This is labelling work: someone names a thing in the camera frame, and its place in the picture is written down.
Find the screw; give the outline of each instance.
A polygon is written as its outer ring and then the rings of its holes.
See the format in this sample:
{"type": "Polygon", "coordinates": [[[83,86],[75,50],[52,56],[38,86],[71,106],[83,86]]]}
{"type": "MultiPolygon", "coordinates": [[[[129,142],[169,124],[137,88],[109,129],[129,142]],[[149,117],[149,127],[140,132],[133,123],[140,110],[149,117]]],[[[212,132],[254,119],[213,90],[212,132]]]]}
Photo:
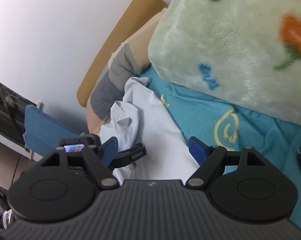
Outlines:
{"type": "Polygon", "coordinates": [[[101,184],[105,187],[112,187],[117,184],[117,180],[113,178],[106,178],[101,180],[101,184]]]}
{"type": "Polygon", "coordinates": [[[199,187],[204,184],[204,181],[200,178],[192,178],[188,181],[188,184],[192,187],[199,187]]]}

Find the crumpled white fabric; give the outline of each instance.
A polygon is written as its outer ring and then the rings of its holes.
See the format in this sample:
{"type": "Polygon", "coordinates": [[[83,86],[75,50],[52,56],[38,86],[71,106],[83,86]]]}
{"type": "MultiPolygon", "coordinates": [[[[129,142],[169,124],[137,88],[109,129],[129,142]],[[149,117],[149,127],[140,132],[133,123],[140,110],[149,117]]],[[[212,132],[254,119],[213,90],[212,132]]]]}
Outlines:
{"type": "Polygon", "coordinates": [[[199,165],[189,153],[185,139],[169,112],[146,85],[149,78],[130,78],[123,101],[111,108],[111,122],[100,129],[101,142],[116,136],[119,151],[141,142],[147,156],[129,166],[115,169],[114,175],[125,179],[181,179],[183,183],[199,165]]]}

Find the pillow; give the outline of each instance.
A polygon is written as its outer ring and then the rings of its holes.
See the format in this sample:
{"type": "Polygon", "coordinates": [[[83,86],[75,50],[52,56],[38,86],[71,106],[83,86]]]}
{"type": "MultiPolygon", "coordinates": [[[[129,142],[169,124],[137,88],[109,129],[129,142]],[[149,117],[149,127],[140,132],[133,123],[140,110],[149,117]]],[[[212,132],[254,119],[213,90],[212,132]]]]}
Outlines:
{"type": "Polygon", "coordinates": [[[98,133],[110,117],[110,108],[122,100],[126,81],[139,76],[150,64],[148,45],[165,9],[153,16],[112,54],[100,74],[87,103],[87,125],[90,133],[98,133]]]}
{"type": "Polygon", "coordinates": [[[172,0],[149,58],[166,81],[301,125],[301,0],[172,0]]]}

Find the blue cloth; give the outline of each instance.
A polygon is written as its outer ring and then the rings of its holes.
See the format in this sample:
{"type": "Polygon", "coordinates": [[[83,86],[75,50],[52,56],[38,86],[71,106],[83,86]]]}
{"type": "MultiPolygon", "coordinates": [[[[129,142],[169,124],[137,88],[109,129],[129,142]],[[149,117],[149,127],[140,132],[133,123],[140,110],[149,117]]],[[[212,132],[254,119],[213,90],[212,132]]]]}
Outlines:
{"type": "Polygon", "coordinates": [[[43,157],[59,146],[60,139],[80,135],[33,105],[25,107],[25,129],[26,146],[43,157]]]}
{"type": "MultiPolygon", "coordinates": [[[[235,106],[218,98],[162,80],[153,67],[143,77],[148,88],[164,99],[185,141],[197,137],[207,145],[222,145],[240,151],[253,146],[280,169],[297,187],[298,201],[290,220],[301,228],[301,173],[296,162],[301,149],[301,126],[235,106]]],[[[227,172],[236,167],[229,167],[227,172]]]]}

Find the blanket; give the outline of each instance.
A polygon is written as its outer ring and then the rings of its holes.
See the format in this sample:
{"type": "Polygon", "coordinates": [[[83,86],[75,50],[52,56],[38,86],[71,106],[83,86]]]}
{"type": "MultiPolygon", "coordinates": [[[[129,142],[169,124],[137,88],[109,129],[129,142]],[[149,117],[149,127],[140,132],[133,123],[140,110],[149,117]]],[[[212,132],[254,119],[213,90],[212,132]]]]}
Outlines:
{"type": "Polygon", "coordinates": [[[172,0],[149,58],[169,82],[301,125],[301,0],[172,0]]]}

